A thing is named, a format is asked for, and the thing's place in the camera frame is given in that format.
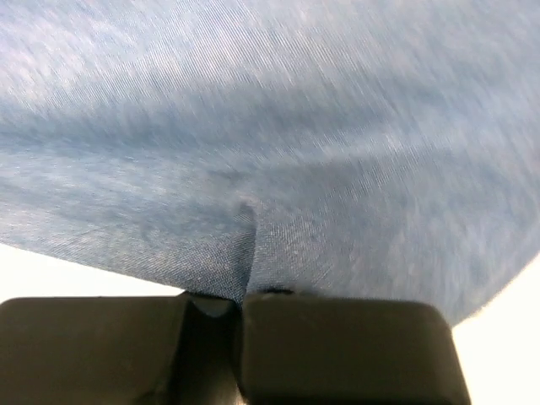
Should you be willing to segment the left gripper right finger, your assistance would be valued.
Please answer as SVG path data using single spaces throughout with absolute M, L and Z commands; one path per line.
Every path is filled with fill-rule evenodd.
M 432 306 L 257 294 L 240 385 L 251 404 L 468 404 L 451 329 Z

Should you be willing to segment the blue pillowcase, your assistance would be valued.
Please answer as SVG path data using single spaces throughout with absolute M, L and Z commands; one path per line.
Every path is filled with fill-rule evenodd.
M 1 241 L 458 323 L 539 250 L 539 4 L 4 1 Z

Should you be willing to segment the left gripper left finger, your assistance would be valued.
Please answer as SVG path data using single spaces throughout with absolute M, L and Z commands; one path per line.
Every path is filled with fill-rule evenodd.
M 241 404 L 228 300 L 21 298 L 1 306 L 4 404 Z

